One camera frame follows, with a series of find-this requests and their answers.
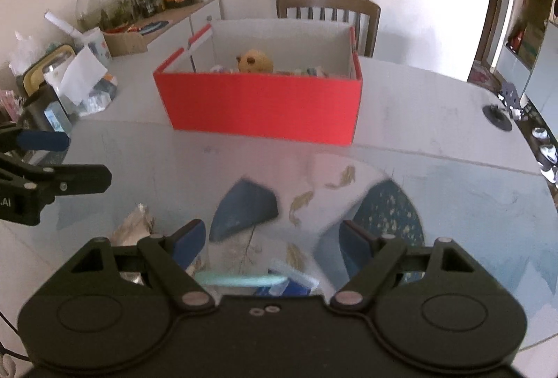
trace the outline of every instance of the white paper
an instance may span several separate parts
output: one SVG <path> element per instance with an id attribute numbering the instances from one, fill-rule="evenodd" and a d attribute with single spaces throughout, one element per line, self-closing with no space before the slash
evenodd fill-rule
<path id="1" fill-rule="evenodd" d="M 86 46 L 79 51 L 66 69 L 60 83 L 60 93 L 66 95 L 75 105 L 79 105 L 106 73 L 107 68 Z"/>

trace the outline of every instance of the screw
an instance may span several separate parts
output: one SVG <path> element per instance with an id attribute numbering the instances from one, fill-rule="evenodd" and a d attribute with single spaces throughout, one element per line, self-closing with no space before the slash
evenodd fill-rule
<path id="1" fill-rule="evenodd" d="M 260 309 L 259 307 L 252 307 L 248 313 L 250 315 L 252 315 L 253 317 L 262 317 L 266 314 L 266 311 L 263 309 Z"/>
<path id="2" fill-rule="evenodd" d="M 363 299 L 360 293 L 350 290 L 339 292 L 335 295 L 335 300 L 342 305 L 357 305 L 360 304 Z"/>
<path id="3" fill-rule="evenodd" d="M 266 307 L 266 312 L 267 313 L 277 313 L 280 312 L 281 308 L 278 305 L 268 305 Z"/>
<path id="4" fill-rule="evenodd" d="M 209 302 L 209 295 L 204 292 L 188 292 L 183 294 L 182 302 L 192 306 L 206 305 Z"/>

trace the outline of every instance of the floor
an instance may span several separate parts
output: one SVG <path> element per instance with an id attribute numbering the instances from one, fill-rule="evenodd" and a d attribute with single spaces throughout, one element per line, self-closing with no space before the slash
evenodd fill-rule
<path id="1" fill-rule="evenodd" d="M 502 87 L 501 79 L 502 77 L 498 73 L 496 73 L 496 75 L 492 74 L 487 68 L 484 68 L 480 64 L 480 62 L 475 61 L 473 67 L 471 68 L 471 73 L 469 74 L 467 82 L 481 86 L 486 90 L 489 90 L 490 92 L 498 93 Z M 526 111 L 528 111 L 527 120 L 519 121 L 515 124 L 525 137 L 525 140 L 529 144 L 535 157 L 538 157 L 541 154 L 538 148 L 542 144 L 542 142 L 534 138 L 531 133 L 536 127 L 546 128 L 546 130 L 549 131 L 549 134 L 550 130 L 546 126 L 545 121 L 537 112 L 535 106 L 531 104 L 531 102 L 528 103 Z M 552 134 L 550 137 L 550 142 L 553 143 L 555 146 L 558 146 L 558 142 L 556 141 L 556 138 L 552 136 Z M 549 181 L 548 186 L 549 191 L 552 194 L 552 199 L 554 200 L 554 205 L 556 206 L 556 209 L 558 209 L 558 188 L 556 187 L 556 185 L 550 183 Z"/>

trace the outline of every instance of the table surface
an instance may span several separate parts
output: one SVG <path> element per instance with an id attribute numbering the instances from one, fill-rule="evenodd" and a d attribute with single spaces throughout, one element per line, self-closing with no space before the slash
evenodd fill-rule
<path id="1" fill-rule="evenodd" d="M 57 198 L 38 227 L 8 225 L 52 266 L 91 237 L 110 236 L 138 203 L 160 232 L 192 218 L 210 227 L 244 179 L 273 192 L 279 215 L 209 244 L 211 269 L 266 272 L 271 258 L 292 261 L 294 250 L 331 296 L 348 278 L 336 228 L 360 216 L 370 231 L 414 243 L 458 241 L 522 303 L 523 346 L 558 332 L 558 214 L 515 125 L 500 133 L 482 117 L 481 106 L 496 100 L 488 92 L 362 59 L 354 145 L 340 148 L 174 131 L 149 77 L 153 65 L 149 54 L 115 59 L 117 98 L 74 127 L 65 162 L 107 165 L 107 192 Z"/>

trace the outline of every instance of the white cabinet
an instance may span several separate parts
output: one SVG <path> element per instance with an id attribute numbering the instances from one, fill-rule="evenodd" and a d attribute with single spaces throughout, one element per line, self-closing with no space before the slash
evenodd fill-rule
<path id="1" fill-rule="evenodd" d="M 181 47 L 188 47 L 188 40 L 191 36 L 192 29 L 190 27 L 190 19 L 186 17 L 149 43 L 147 45 L 147 53 L 149 53 L 153 59 L 158 59 L 158 65 L 160 65 L 170 57 L 174 51 Z"/>
<path id="2" fill-rule="evenodd" d="M 192 33 L 195 35 L 205 27 L 208 22 L 218 21 L 221 19 L 221 8 L 219 0 L 212 0 L 202 9 L 197 10 L 190 16 L 192 24 Z"/>

